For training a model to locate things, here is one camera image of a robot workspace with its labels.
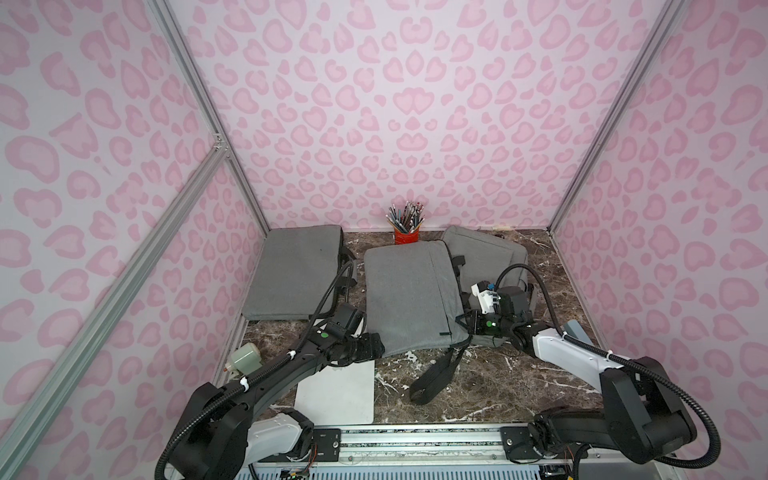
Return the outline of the grey laptop bag with strap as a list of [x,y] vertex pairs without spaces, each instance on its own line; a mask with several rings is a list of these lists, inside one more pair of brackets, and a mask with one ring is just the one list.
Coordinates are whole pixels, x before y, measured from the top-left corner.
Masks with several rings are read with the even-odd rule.
[[426,405],[451,383],[472,339],[450,250],[441,240],[377,247],[364,254],[364,268],[368,328],[382,356],[443,351],[408,389],[411,403]]

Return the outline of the silver apple laptop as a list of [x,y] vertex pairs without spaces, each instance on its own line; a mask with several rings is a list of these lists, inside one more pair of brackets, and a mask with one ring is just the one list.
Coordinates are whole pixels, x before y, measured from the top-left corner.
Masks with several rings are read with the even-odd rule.
[[372,424],[374,374],[373,361],[326,367],[298,384],[294,408],[316,426]]

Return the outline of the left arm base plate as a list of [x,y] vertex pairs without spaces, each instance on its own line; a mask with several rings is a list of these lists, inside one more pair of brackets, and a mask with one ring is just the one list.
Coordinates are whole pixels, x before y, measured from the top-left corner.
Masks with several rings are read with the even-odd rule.
[[277,462],[337,462],[340,456],[341,430],[338,428],[314,429],[312,434],[302,434],[297,445],[288,453],[273,455],[262,463]]

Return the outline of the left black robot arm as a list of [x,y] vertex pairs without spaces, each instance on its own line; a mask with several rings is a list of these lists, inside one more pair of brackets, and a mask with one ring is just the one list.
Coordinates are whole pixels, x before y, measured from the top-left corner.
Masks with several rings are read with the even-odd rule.
[[233,479],[241,468],[291,452],[304,457],[314,428],[290,409],[275,422],[254,421],[274,400],[328,366],[347,367],[383,356],[379,334],[369,333],[363,311],[341,305],[329,318],[312,316],[301,336],[283,353],[222,387],[205,383],[191,395],[160,454],[154,476],[169,466],[185,479]]

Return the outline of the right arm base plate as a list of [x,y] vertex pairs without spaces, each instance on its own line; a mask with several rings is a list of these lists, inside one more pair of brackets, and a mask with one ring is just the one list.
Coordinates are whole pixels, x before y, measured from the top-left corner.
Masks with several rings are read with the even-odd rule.
[[515,464],[555,459],[558,454],[539,447],[527,426],[504,426],[500,430],[505,457]]

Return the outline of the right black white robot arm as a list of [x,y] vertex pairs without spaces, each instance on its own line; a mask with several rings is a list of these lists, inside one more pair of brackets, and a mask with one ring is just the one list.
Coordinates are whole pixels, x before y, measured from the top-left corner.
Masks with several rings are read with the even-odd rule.
[[537,321],[526,292],[505,286],[504,269],[493,282],[471,288],[479,303],[469,330],[508,341],[517,350],[560,367],[602,397],[597,409],[553,407],[534,417],[527,437],[510,441],[507,457],[520,462],[571,446],[580,463],[590,448],[620,452],[636,464],[657,461],[681,469],[713,465],[722,452],[717,426],[704,407],[676,385],[655,359],[625,358],[565,330],[557,316]]

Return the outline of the grey laptop sleeve top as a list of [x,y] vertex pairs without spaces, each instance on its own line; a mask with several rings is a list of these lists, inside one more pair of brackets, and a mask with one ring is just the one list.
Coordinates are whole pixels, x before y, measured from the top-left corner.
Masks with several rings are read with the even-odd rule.
[[280,228],[265,240],[242,315],[248,321],[320,319],[335,310],[337,295],[356,280],[327,290],[342,266],[355,258],[339,225]]

